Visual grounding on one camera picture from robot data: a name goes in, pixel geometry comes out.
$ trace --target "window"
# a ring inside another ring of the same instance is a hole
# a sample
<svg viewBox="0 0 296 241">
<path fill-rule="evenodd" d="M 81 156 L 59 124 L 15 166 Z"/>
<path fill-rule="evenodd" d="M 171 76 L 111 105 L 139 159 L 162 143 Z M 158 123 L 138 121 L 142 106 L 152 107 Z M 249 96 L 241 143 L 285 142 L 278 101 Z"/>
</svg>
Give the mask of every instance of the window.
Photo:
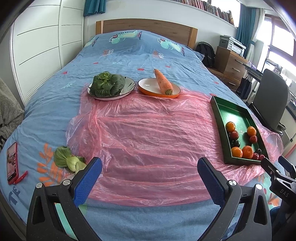
<svg viewBox="0 0 296 241">
<path fill-rule="evenodd" d="M 218 7 L 221 11 L 231 11 L 234 26 L 239 26 L 240 3 L 237 0 L 212 0 L 212 6 Z"/>
<path fill-rule="evenodd" d="M 265 19 L 260 27 L 260 31 L 258 32 L 257 39 L 261 40 L 262 42 L 264 42 L 267 45 L 270 45 L 271 35 L 272 35 L 271 18 L 265 17 Z"/>
<path fill-rule="evenodd" d="M 262 71 L 274 70 L 276 64 L 280 65 L 285 69 L 281 75 L 290 86 L 291 82 L 296 80 L 296 52 L 294 54 L 296 42 L 293 35 L 280 18 L 266 15 L 257 39 L 269 46 Z"/>
<path fill-rule="evenodd" d="M 279 26 L 274 26 L 274 37 L 272 39 L 272 46 L 283 50 L 287 54 L 293 56 L 294 52 L 294 37 L 293 35 Z"/>
</svg>

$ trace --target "red phone case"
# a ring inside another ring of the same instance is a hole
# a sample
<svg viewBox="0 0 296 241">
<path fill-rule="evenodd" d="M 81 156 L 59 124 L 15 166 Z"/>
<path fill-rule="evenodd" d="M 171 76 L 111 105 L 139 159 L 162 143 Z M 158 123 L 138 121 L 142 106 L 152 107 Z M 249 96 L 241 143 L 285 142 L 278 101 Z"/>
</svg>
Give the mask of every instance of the red phone case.
<svg viewBox="0 0 296 241">
<path fill-rule="evenodd" d="M 13 143 L 10 147 L 12 147 L 13 145 L 15 144 L 15 173 L 16 173 L 16 175 L 12 178 L 12 179 L 10 179 L 9 181 L 8 181 L 8 184 L 9 185 L 11 185 L 11 184 L 13 184 L 17 179 L 18 179 L 18 167 L 17 167 L 17 143 L 15 142 L 15 143 Z"/>
</svg>

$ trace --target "wooden cabinet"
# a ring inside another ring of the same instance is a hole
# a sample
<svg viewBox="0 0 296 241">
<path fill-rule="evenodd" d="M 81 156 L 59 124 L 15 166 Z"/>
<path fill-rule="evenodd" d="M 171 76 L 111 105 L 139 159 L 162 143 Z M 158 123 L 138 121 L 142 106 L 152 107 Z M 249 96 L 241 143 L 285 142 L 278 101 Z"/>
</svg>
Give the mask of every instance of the wooden cabinet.
<svg viewBox="0 0 296 241">
<path fill-rule="evenodd" d="M 237 80 L 231 76 L 221 73 L 215 68 L 207 68 L 214 76 L 221 80 L 230 90 L 234 93 L 240 85 L 240 80 Z"/>
<path fill-rule="evenodd" d="M 235 52 L 217 47 L 215 68 L 208 68 L 208 70 L 220 79 L 229 89 L 235 92 L 246 73 L 243 64 L 247 63 L 248 61 L 246 59 Z"/>
</svg>

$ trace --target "silver-rimmed plate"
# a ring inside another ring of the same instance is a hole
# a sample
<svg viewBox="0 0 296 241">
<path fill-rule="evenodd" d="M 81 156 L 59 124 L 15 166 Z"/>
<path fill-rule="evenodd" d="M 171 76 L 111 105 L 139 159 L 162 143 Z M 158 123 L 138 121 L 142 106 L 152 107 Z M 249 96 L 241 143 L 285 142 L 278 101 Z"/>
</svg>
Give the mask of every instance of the silver-rimmed plate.
<svg viewBox="0 0 296 241">
<path fill-rule="evenodd" d="M 96 97 L 93 96 L 92 94 L 90 94 L 90 87 L 92 84 L 89 85 L 89 87 L 87 88 L 87 92 L 89 93 L 90 96 L 94 97 L 97 100 L 103 100 L 103 101 L 110 101 L 110 100 L 117 100 L 117 99 L 121 99 L 125 96 L 127 96 L 130 92 L 132 92 L 132 90 L 135 88 L 136 83 L 129 77 L 125 77 L 126 79 L 126 84 L 124 85 L 123 89 L 121 90 L 120 94 L 117 96 L 106 96 L 106 97 Z"/>
</svg>

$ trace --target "screw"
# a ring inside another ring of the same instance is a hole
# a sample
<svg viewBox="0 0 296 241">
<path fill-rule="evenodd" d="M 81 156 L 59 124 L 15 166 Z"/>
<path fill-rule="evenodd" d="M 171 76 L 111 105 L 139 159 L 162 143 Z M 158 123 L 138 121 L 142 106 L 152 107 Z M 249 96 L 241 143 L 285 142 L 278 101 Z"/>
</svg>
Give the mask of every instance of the screw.
<svg viewBox="0 0 296 241">
<path fill-rule="evenodd" d="M 229 180 L 229 184 L 231 186 L 235 186 L 237 184 L 237 182 L 235 180 Z"/>
<path fill-rule="evenodd" d="M 262 189 L 262 186 L 260 184 L 256 184 L 256 188 L 261 190 Z"/>
<path fill-rule="evenodd" d="M 66 179 L 63 181 L 63 185 L 65 185 L 65 186 L 69 185 L 70 183 L 71 183 L 71 180 L 69 180 L 69 179 Z"/>
<path fill-rule="evenodd" d="M 41 188 L 42 187 L 42 183 L 37 183 L 36 188 Z"/>
</svg>

